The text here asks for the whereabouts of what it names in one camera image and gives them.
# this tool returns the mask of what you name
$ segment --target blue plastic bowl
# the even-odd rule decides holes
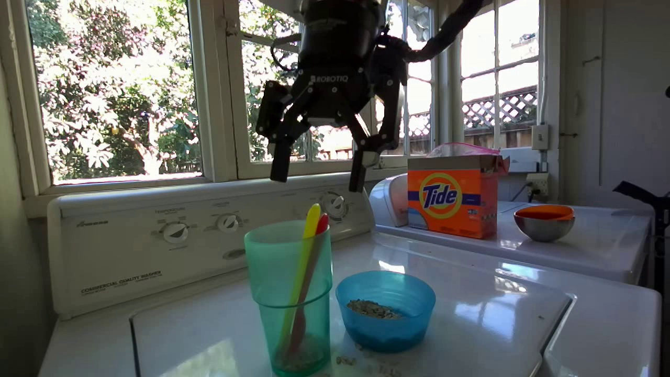
[[[435,308],[435,290],[426,283],[387,271],[343,278],[335,298],[350,338],[375,352],[401,352],[417,346]],[[375,302],[391,315],[380,318],[384,315],[363,312],[352,302]]]

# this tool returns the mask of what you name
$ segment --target tide box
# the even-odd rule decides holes
[[[409,159],[409,222],[415,229],[469,239],[496,234],[500,154]]]

